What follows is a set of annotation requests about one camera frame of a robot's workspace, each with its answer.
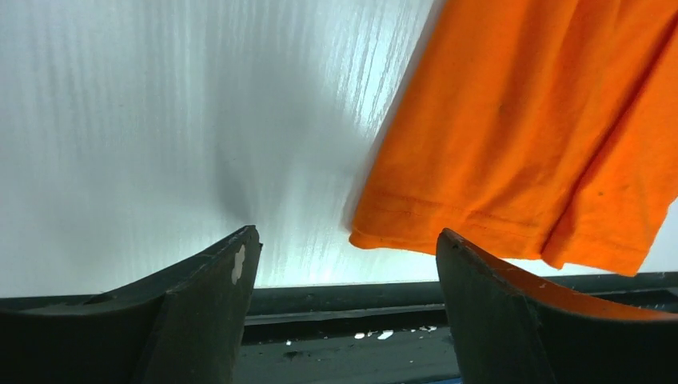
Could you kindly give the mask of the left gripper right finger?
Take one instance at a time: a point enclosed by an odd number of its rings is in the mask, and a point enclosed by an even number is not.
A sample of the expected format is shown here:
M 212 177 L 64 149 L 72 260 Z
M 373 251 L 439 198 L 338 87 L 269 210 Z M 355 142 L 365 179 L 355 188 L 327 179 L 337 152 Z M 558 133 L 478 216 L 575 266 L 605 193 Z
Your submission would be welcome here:
M 588 294 L 499 259 L 451 230 L 437 271 L 465 383 L 674 383 L 677 292 Z

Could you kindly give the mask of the orange t shirt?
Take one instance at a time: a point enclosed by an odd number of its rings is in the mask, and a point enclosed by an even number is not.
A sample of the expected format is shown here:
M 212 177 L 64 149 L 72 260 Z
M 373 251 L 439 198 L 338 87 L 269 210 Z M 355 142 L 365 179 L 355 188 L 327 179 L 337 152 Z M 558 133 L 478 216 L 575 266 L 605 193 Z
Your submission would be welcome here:
M 448 1 L 349 240 L 633 276 L 676 197 L 676 2 Z

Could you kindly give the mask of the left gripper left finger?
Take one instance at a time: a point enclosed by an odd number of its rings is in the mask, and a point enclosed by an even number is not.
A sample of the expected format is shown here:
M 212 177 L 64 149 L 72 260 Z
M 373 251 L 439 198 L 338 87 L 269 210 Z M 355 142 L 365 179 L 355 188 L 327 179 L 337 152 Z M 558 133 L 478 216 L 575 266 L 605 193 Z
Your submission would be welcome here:
M 261 253 L 254 226 L 100 294 L 4 298 L 4 383 L 230 383 Z

